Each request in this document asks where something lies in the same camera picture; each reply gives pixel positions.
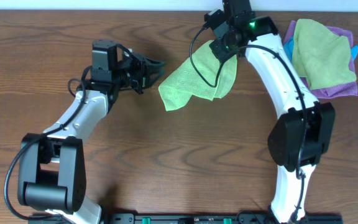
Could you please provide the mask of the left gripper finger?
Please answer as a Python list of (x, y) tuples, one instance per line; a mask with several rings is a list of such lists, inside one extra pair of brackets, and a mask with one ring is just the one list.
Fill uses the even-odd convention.
[(160, 78), (165, 74), (164, 70), (159, 71), (158, 73), (153, 73), (149, 76), (148, 88), (152, 87)]
[(162, 60), (155, 60), (148, 57), (145, 57), (144, 59), (148, 70), (161, 70), (167, 64)]

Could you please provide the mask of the bright green cloth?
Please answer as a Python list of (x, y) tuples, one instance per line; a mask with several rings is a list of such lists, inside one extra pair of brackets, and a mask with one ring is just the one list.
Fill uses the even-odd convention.
[(172, 72), (158, 87), (167, 111), (184, 107), (192, 96), (206, 100), (225, 97), (237, 74), (237, 57), (231, 57), (221, 71), (220, 62), (207, 41)]

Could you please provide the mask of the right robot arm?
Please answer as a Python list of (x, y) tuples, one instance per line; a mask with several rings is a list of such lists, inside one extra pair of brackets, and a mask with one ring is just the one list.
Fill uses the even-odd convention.
[(335, 119), (332, 104), (319, 103), (305, 87), (269, 16), (256, 17), (249, 1), (224, 1), (223, 6), (228, 24), (221, 39), (224, 49), (253, 65), (278, 118), (267, 140), (277, 165), (277, 183), (264, 222), (342, 223), (339, 215), (308, 215), (304, 207), (308, 182), (328, 150)]

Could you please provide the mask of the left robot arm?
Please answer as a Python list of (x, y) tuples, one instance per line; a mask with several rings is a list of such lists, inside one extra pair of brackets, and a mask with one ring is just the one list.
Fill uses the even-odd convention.
[(77, 80), (70, 107), (43, 133), (24, 136), (12, 162), (19, 165), (17, 199), (20, 205), (46, 212), (27, 217), (28, 221), (101, 222), (101, 206), (86, 196), (83, 146), (120, 92), (142, 94), (164, 74), (166, 64), (121, 50), (119, 60), (117, 47), (94, 49), (93, 64)]

